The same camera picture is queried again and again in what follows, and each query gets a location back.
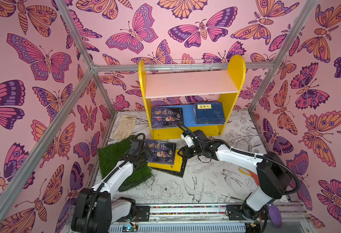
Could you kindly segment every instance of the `bird drawing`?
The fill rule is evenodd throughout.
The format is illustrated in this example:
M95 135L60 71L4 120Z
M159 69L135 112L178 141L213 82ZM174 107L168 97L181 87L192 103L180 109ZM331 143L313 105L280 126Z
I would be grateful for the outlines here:
M204 192L204 183L203 186L201 187L201 191L198 189L198 180L196 177L194 178L192 176L192 180L194 183L194 187L190 188L186 183L185 180L183 180L183 184L185 185L186 192L192 196L192 203L200 203L201 198L203 197L203 192Z
M225 181L232 190L234 190L233 181L235 181L237 184L239 184L240 187L242 187L243 183L233 177L233 174L240 176L239 174L226 169L223 169L221 174L225 175Z

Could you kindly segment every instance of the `book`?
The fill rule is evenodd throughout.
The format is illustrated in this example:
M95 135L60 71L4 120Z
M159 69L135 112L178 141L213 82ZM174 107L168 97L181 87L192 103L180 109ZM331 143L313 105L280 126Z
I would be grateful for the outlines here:
M183 124L182 108L152 107L151 126L153 129L176 128L176 123Z
M224 124L225 116L222 103L195 103L196 124Z
M153 155L147 160L148 163L174 165L176 157L175 143L146 139L146 144Z
M147 163L148 166L152 168L159 168L159 169L164 169L164 170L169 170L169 171L181 171L181 166L182 166L182 156L179 156L177 154L179 150L176 150L176 156L174 158L174 165L170 164L159 164L159 163Z

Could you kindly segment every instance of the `black cable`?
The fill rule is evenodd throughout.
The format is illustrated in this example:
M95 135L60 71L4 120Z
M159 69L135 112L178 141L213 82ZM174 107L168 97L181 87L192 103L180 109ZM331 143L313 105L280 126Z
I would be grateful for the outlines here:
M133 157L143 147L143 143L145 142L146 135L144 133L139 133L135 136L135 138L138 138L138 136L140 136L140 135L142 135L143 138L141 139L139 146L134 150L134 153L129 158ZM129 158L127 160L125 160L122 164L120 164L118 167L115 167L115 169L113 169L110 172L110 174L108 174L108 176L103 180L103 182L99 185L98 189L95 191L94 196L93 196L91 203L89 205L88 213L86 214L86 219L85 219L85 223L84 223L84 233L88 233L88 227L89 227L89 221L90 221L91 213L93 211L94 204L98 199L99 192L104 187L105 183L112 177L112 175L115 172L117 172L119 170L119 168L123 167L129 161Z

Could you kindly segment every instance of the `blue book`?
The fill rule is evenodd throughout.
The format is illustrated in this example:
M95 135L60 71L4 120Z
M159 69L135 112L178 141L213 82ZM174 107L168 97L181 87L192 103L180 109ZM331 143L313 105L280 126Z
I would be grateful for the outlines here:
M225 115L222 103L195 103L196 124L224 124Z

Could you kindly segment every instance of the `pink wall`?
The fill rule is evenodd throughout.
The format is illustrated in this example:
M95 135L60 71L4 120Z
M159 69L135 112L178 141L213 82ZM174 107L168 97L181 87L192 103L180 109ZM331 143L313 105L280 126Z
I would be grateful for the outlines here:
M97 65L137 64L140 58L144 59L146 64L170 64L172 59L189 59L194 60L195 63L202 62L197 59L212 59L213 62L219 63L228 62L229 58L231 58L233 54L242 54L247 62L272 62L285 37L280 35L285 35L287 32L282 31L288 30L288 25L293 24L294 19L302 8L303 0L282 1L285 7L292 6L292 11L288 9L287 13L281 16L276 14L265 14L264 8L259 8L254 0L235 2L226 0L220 0L218 2L202 0L198 1L198 5L195 7L197 10L185 10L183 14L180 15L173 13L177 12L177 10L172 10L177 9L177 5L167 9L169 7L164 5L166 2L167 1L164 0L137 0L130 1L130 3L125 1L125 4L121 4L119 1L116 1L117 11L113 8L111 11L108 11L111 13L108 15L104 15L106 8L109 8L108 5L103 7L101 12L98 12L98 10L93 7L92 3L81 5L79 2L73 2L69 8L74 11L73 14L77 15L80 22L83 23L84 28L99 34L98 36L94 35L86 37L89 39L89 41L86 42L89 43L86 44L87 48L93 57L94 63ZM117 36L114 36L115 38L111 36L118 33L126 33L126 35L122 34L120 38L126 38L127 36L127 40L129 40L129 32L127 31L129 30L128 21L131 29L133 29L133 21L135 22L135 25L140 25L140 17L136 19L134 18L134 15L138 9L141 10L142 5L144 5L144 10L151 10L152 17L149 18L151 19L152 24L149 28L152 28L150 31L152 33L150 35L152 36L152 39L146 39L151 42L145 42L146 40L142 40L142 45L138 45L137 52L134 52L126 48L127 45L123 45L126 40L121 41ZM211 20L210 23L207 23L215 14L228 17L229 23L212 23L213 20ZM221 33L223 36L212 36L212 38L215 38L214 42L210 35L205 35L206 40L204 40L201 35L204 35L204 31L202 32L202 30L198 28L200 25L199 23L195 23L200 22L203 19L206 19L203 23L207 28L218 28L215 29L214 33ZM261 26L259 26L260 23L257 22L258 20L263 22ZM169 31L180 25L192 25L191 30L193 33L196 33L195 36L198 35L197 31L201 32L200 42L196 40L196 42L194 42L195 46L185 47L186 40L181 43L176 40L177 37L171 37L169 35ZM252 30L252 34L249 34L250 37L240 35L239 31L248 26L250 27L249 29ZM254 39L255 36L253 36L253 31L259 30L259 28L265 30L266 33L260 39ZM143 30L141 29L141 26L135 27L138 37L144 35ZM121 45L115 45L115 40L121 41ZM252 70L248 70L244 86L248 86L250 88L253 78L261 75L261 79L263 79L266 71L267 70L262 71L262 69L254 72L252 72ZM140 109L138 108L140 106L136 105L136 103L143 105L143 100L140 96L136 96L140 95L137 91L138 88L136 87L139 86L136 82L139 81L137 73L125 74L122 72L110 72L108 74L100 73L99 75L105 76L103 78L103 81L106 83L104 86L107 89L108 95L110 99L112 99L114 106L119 105L117 108L118 110ZM258 88L259 83L259 80L255 83L256 88ZM247 98L253 98L255 94L254 91L255 90L245 92L244 97L246 99L243 99L241 96L241 98L238 99L237 105L239 105L242 109L245 109L245 105L251 101L251 99ZM123 98L120 97L118 101L127 101L129 104L125 102L122 102L122 104L117 103L116 97L120 95L122 95ZM205 96L202 98L204 101L208 99L216 100L218 95ZM181 97L180 100L182 103L188 103L185 97Z
M6 8L6 11L0 10L0 193L27 158L43 130L57 117L56 111L59 111L60 105L55 104L53 100L57 102L60 97L63 104L82 77L78 73L81 74L87 69L82 59L77 59L76 51L66 48L68 34L59 11L51 1L34 0L18 3L6 1L6 4L0 1L0 9L1 7ZM51 73L48 71L49 60L52 63ZM90 91L94 91L95 87L93 85L91 87ZM51 103L44 99L45 94ZM62 148L60 151L56 150L55 153L51 153L55 154L54 158L46 161L42 168L37 167L14 203L16 205L26 200L33 202L40 189L44 193L54 171L63 165L64 176L61 183L61 186L64 186L61 193L63 200L52 205L46 204L47 201L43 203L48 213L47 222L41 221L39 217L33 218L33 211L22 212L34 208L34 203L23 203L16 208L13 207L6 215L15 218L13 214L25 214L25 219L34 222L34 225L28 226L29 232L32 229L37 232L55 231L58 216L66 203L65 198L70 188L70 171L75 162L78 162L81 168L77 173L84 173L83 184L86 185L89 178L88 167L94 164L96 157L91 157L90 161L84 164L83 159L74 153L74 146L90 140L94 133L100 133L101 123L105 127L108 125L108 120L102 119L99 110L99 106L104 105L104 102L97 90L94 100L95 105L90 95L85 94L78 102L83 108L85 105L88 109L90 106L93 109L97 107L94 130L89 129L88 133L84 131L79 111L75 106L73 113L61 128L64 130L70 123L75 123L73 138L72 135L70 138L72 141L64 142L64 151ZM11 225L6 222L4 224L8 227ZM20 221L15 226L18 229L14 232L20 232L21 226L25 226L25 221Z
M274 77L255 114L269 149L301 179L298 197L318 231L341 232L341 1L318 3L323 21L314 10L298 49L287 55L286 65L297 68Z

